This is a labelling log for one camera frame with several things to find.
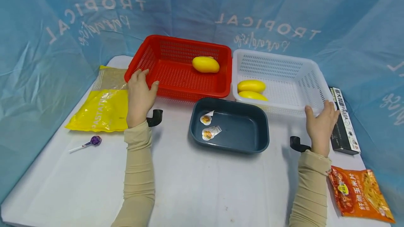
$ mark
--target white table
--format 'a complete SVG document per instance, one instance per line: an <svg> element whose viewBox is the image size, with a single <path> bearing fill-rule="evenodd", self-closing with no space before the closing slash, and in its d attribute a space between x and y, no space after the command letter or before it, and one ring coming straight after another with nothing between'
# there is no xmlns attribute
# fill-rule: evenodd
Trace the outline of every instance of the white table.
<svg viewBox="0 0 404 227"><path fill-rule="evenodd" d="M131 57L117 56L109 66L126 68ZM93 132L64 126L1 205L2 219L18 227L109 227L123 199L126 144L123 133L100 133L99 147L67 151L88 142ZM308 144L304 123L269 116L270 143L248 156L211 150L189 137L192 104L158 99L163 122L153 128L152 154L156 203L149 226L287 226L297 185L299 153L289 137ZM332 152L335 166L364 169L359 155ZM328 193L329 227L384 227L369 219L341 217Z"/></svg>

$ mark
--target right hand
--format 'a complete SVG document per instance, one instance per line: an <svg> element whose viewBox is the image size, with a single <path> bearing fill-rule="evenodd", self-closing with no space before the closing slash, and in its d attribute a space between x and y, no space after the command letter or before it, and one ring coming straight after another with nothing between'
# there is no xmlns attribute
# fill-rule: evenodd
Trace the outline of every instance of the right hand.
<svg viewBox="0 0 404 227"><path fill-rule="evenodd" d="M311 151L324 157L330 153L330 137L337 123L339 110L335 110L334 102L326 100L324 109L317 117L314 117L310 106L305 107L306 130L311 138Z"/></svg>
<svg viewBox="0 0 404 227"><path fill-rule="evenodd" d="M146 115L156 99L159 81L154 82L149 89L146 83L148 73L148 69L139 69L128 81L128 128L136 127L146 120Z"/></svg>

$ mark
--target yellow mango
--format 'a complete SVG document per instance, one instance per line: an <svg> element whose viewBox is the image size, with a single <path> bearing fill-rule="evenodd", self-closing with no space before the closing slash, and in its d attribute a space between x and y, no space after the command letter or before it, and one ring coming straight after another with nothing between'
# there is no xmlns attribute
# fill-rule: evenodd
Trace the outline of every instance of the yellow mango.
<svg viewBox="0 0 404 227"><path fill-rule="evenodd" d="M239 95L240 97L244 98L268 101L268 99L265 96L253 91L242 91L239 93Z"/></svg>
<svg viewBox="0 0 404 227"><path fill-rule="evenodd" d="M219 63L210 56L195 57L192 66L201 73L218 73L220 69Z"/></svg>
<svg viewBox="0 0 404 227"><path fill-rule="evenodd" d="M265 83L258 80L244 80L237 84L237 92L253 91L263 93L265 88Z"/></svg>

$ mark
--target pasta bag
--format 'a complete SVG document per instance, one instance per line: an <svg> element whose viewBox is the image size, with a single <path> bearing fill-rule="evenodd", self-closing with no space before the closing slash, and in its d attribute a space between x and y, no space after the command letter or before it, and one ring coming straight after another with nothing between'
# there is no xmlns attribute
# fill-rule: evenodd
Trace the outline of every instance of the pasta bag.
<svg viewBox="0 0 404 227"><path fill-rule="evenodd" d="M87 100L66 128L76 131L124 131L128 128L128 86L126 70L100 66Z"/></svg>

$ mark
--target blue fabric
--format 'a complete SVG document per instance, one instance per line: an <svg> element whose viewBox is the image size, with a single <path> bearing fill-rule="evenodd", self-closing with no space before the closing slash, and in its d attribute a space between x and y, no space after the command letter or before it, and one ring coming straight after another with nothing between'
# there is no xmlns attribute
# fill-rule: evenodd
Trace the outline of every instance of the blue fabric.
<svg viewBox="0 0 404 227"><path fill-rule="evenodd" d="M404 226L404 0L2 0L0 201L113 56L150 34L307 57Z"/></svg>

